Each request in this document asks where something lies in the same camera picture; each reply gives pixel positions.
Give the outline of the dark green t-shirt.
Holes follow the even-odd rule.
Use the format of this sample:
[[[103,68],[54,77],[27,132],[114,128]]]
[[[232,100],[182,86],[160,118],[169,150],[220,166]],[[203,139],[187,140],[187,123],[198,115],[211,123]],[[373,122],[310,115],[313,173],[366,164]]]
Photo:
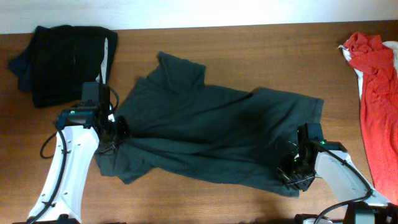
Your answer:
[[[129,128],[115,149],[98,149],[101,175],[130,184],[160,168],[217,184],[238,184],[286,197],[276,169],[297,144],[297,128],[319,123],[323,100],[256,88],[206,85],[204,65],[160,52],[159,64],[116,111]]]

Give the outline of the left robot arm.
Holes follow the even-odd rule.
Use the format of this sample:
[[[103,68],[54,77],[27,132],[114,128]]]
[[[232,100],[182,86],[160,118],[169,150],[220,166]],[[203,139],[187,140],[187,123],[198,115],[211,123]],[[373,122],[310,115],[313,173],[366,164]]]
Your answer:
[[[93,156],[110,155],[129,132],[125,120],[114,117],[114,94],[102,82],[84,83],[81,102],[57,117],[52,163],[27,223],[81,223],[81,202]]]

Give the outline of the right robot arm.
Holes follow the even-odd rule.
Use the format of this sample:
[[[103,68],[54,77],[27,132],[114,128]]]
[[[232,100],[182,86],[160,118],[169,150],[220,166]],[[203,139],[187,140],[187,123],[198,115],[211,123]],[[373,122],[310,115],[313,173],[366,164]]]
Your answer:
[[[297,214],[294,223],[397,224],[397,205],[371,186],[342,143],[324,139],[321,124],[299,126],[297,137],[298,144],[277,167],[279,179],[304,192],[321,178],[339,202],[318,215]]]

